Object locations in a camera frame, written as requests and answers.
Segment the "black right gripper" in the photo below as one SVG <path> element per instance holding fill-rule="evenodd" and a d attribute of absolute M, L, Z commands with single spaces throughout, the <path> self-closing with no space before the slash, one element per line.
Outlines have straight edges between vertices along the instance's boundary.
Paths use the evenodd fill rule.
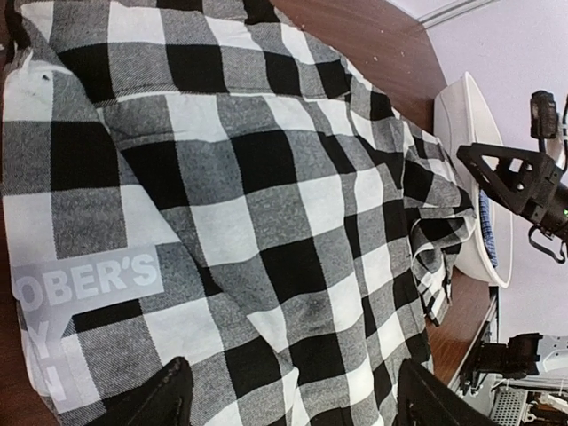
<path fill-rule="evenodd" d="M 493 201 L 567 241 L 567 187 L 551 157 L 481 143 L 460 146 L 457 157 Z"/>

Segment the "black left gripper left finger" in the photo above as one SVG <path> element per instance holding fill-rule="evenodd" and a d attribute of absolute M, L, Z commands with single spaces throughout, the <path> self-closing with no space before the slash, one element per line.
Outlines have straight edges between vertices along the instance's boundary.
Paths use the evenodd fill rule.
<path fill-rule="evenodd" d="M 175 357 L 91 425 L 189 425 L 192 402 L 192 369 Z"/>

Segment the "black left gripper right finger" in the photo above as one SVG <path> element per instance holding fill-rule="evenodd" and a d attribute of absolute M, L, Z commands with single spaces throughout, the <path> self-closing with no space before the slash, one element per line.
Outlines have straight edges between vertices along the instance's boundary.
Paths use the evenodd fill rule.
<path fill-rule="evenodd" d="M 494 426 L 495 422 L 455 395 L 423 365 L 405 359 L 398 375 L 396 424 Z"/>

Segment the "black white checked shirt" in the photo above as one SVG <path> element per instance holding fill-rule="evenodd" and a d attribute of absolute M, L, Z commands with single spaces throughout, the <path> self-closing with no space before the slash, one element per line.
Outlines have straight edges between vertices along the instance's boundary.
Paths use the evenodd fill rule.
<path fill-rule="evenodd" d="M 4 221 L 33 388 L 105 420 L 392 425 L 475 226 L 440 141 L 267 1 L 10 1 Z"/>

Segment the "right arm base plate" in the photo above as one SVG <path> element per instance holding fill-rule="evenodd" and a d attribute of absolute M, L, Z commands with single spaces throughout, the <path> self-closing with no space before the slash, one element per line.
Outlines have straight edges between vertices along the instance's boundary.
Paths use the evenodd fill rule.
<path fill-rule="evenodd" d="M 489 374 L 515 380 L 538 375 L 538 346 L 542 338 L 543 335 L 532 333 L 511 337 L 508 343 L 479 340 L 461 369 L 459 389 L 463 393 L 476 390 Z"/>

